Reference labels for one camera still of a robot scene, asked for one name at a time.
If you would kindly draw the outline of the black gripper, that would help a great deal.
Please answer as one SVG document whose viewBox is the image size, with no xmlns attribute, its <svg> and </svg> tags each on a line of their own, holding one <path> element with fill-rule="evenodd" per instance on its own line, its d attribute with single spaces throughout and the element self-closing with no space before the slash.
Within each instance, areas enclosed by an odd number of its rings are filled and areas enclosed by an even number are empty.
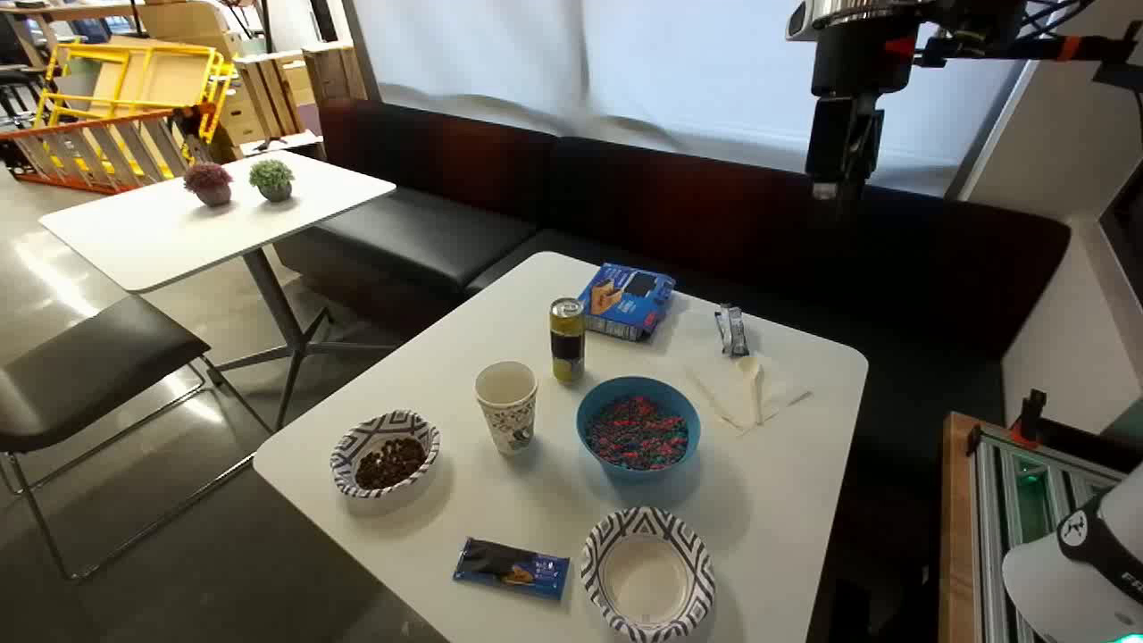
<svg viewBox="0 0 1143 643">
<path fill-rule="evenodd" d="M 853 199 L 874 172 L 882 110 L 872 98 L 821 98 L 813 105 L 809 179 L 819 199 Z"/>
</svg>

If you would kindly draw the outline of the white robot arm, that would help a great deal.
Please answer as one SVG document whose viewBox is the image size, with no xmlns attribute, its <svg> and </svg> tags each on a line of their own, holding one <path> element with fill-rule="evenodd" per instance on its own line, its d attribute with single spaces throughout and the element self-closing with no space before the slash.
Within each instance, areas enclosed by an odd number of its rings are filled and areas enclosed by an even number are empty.
<svg viewBox="0 0 1143 643">
<path fill-rule="evenodd" d="M 1143 93 L 1131 60 L 1138 20 L 1122 37 L 1063 37 L 1094 0 L 799 0 L 787 37 L 813 48 L 813 123 L 803 172 L 819 199 L 853 199 L 879 162 L 887 110 L 916 67 L 965 60 L 1094 60 L 1094 80 Z"/>
</svg>

